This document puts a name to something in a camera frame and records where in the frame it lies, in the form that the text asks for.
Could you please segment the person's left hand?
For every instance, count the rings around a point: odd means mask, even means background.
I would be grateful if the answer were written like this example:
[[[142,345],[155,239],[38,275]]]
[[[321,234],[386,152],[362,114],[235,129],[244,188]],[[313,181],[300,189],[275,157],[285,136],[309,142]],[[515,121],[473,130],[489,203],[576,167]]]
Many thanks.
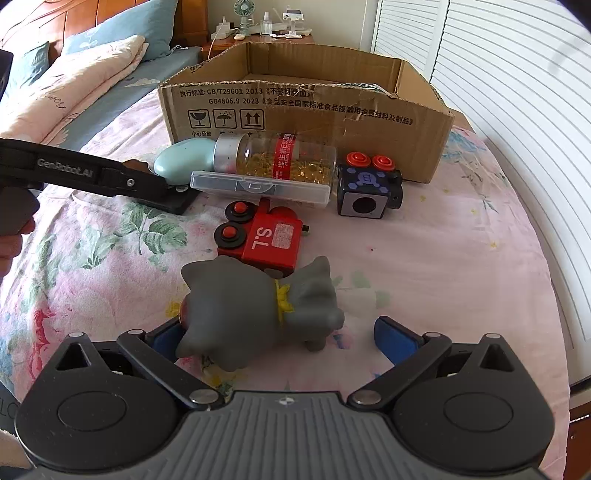
[[[31,217],[17,234],[0,237],[0,278],[3,279],[9,272],[13,260],[22,251],[23,237],[29,235],[35,229],[35,220]]]

